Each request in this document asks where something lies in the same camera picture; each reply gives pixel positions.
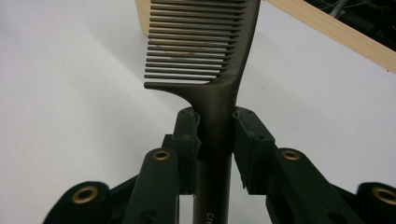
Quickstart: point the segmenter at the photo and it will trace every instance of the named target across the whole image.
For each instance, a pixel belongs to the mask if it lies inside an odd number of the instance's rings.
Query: brass screw
[[[98,195],[99,190],[95,186],[87,186],[79,189],[76,193],[73,194],[72,201],[73,203],[88,203],[92,201]]]
[[[290,150],[283,151],[282,156],[290,161],[297,161],[300,159],[300,154]]]
[[[165,161],[170,156],[171,156],[171,154],[169,152],[167,152],[167,151],[158,151],[158,152],[154,153],[154,155],[152,157],[156,161]]]
[[[381,200],[382,202],[396,205],[396,193],[395,192],[388,190],[388,189],[375,187],[375,188],[373,188],[372,193],[374,194],[374,196],[377,199]]]

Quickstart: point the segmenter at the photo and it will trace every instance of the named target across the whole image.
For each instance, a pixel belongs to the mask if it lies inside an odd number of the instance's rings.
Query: black comb
[[[151,0],[145,88],[186,99],[201,118],[193,223],[227,223],[232,113],[260,0]]]

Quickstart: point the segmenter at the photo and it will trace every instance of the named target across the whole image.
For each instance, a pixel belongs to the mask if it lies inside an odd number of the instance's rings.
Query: comb tooth
[[[240,21],[225,20],[203,20],[203,19],[180,19],[180,18],[150,18],[150,21],[172,22],[172,23],[189,23],[189,24],[217,24],[217,25],[242,25]]]
[[[162,52],[148,52],[148,56],[153,57],[170,57],[170,58],[193,58],[193,59],[208,59],[208,60],[228,60],[231,56],[210,55],[210,54],[183,54],[183,53],[162,53]]]
[[[179,30],[212,30],[212,31],[240,31],[239,27],[232,26],[219,26],[219,25],[194,25],[191,27],[186,24],[176,23],[156,23],[153,22],[149,27],[166,28],[166,29],[179,29]]]
[[[198,63],[198,64],[218,64],[227,65],[228,62],[209,61],[209,60],[183,60],[183,59],[163,59],[163,58],[147,58],[148,63]]]
[[[175,1],[175,0],[151,0],[152,4],[177,5],[177,6],[209,6],[209,7],[246,7],[242,4],[206,2],[206,1]]]
[[[162,34],[162,35],[204,35],[204,36],[224,36],[224,37],[238,37],[239,34],[233,34],[230,32],[204,32],[204,31],[180,31],[180,30],[158,30],[150,29],[150,34]]]
[[[235,43],[236,39],[227,38],[212,38],[212,37],[194,37],[194,36],[183,36],[183,35],[148,35],[150,39],[170,39],[170,40],[181,40],[181,41],[198,41],[198,42],[228,42]]]
[[[194,53],[210,53],[210,54],[228,54],[233,53],[232,50],[219,49],[186,49],[186,48],[163,48],[163,47],[148,47],[148,50],[163,50],[163,51],[177,51],[177,52],[194,52]]]
[[[205,18],[205,19],[223,19],[223,20],[242,20],[242,16],[235,15],[223,15],[215,13],[177,13],[177,12],[163,12],[163,11],[152,11],[151,16],[156,17],[183,17],[183,18]]]
[[[152,10],[165,10],[165,11],[184,11],[184,12],[216,12],[216,13],[231,13],[243,14],[245,10],[241,9],[228,9],[220,7],[175,7],[175,6],[158,6],[150,7]]]
[[[233,48],[235,48],[235,45],[193,43],[193,42],[149,41],[148,44],[149,45],[157,45],[157,46],[180,46],[180,47],[196,47],[196,48],[210,48],[210,49],[233,49]]]
[[[215,77],[186,77],[186,76],[158,76],[158,75],[145,75],[145,78],[156,79],[175,79],[175,80],[190,80],[190,81],[212,81]]]
[[[183,69],[194,69],[194,70],[217,70],[224,71],[227,68],[218,66],[197,66],[197,65],[181,65],[171,63],[146,63],[146,67],[161,67],[161,68],[183,68]]]
[[[190,71],[190,70],[176,70],[176,69],[153,69],[147,68],[147,73],[166,73],[166,74],[185,74],[185,75],[197,75],[197,76],[218,76],[219,72],[202,72],[202,71]]]

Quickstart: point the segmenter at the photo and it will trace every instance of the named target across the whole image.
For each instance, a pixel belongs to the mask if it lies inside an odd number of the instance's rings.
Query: table surface
[[[182,99],[143,88],[134,1],[0,2],[0,223],[40,223],[70,187],[138,174]],[[355,191],[396,186],[396,76],[262,2],[237,104]],[[233,165],[230,223],[270,223]],[[181,197],[180,223],[192,197]]]

